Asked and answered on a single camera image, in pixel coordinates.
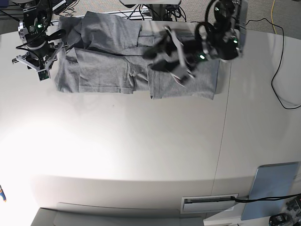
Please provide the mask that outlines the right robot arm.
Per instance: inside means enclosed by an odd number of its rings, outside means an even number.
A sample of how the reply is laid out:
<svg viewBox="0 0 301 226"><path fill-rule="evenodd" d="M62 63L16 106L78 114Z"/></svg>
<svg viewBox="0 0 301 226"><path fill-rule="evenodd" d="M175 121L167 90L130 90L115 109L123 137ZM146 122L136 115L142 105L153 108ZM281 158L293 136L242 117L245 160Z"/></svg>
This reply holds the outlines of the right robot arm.
<svg viewBox="0 0 301 226"><path fill-rule="evenodd" d="M41 80L49 78L49 70L56 55L65 47L63 43L55 45L53 40L64 37L65 32L59 30L46 35L52 24L53 14L59 15L75 6L78 0L14 0L23 11L23 19L19 20L18 33L22 45L16 49L26 51L23 56L16 56L12 63L20 62L29 69L35 70Z"/></svg>

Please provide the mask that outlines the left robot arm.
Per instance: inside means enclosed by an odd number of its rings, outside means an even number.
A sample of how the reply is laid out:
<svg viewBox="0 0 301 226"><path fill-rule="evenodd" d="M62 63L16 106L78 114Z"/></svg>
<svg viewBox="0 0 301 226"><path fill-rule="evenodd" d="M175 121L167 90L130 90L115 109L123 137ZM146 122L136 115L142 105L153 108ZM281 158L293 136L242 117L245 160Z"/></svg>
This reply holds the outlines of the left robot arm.
<svg viewBox="0 0 301 226"><path fill-rule="evenodd" d="M172 62L160 60L152 70L170 73L176 81L185 82L193 78L193 71L203 62L211 60L230 61L243 53L246 41L246 0L212 0L205 19L194 31L194 39L182 41L176 31L165 27L165 35L143 54L144 59L155 59L158 54L170 56L177 53Z"/></svg>

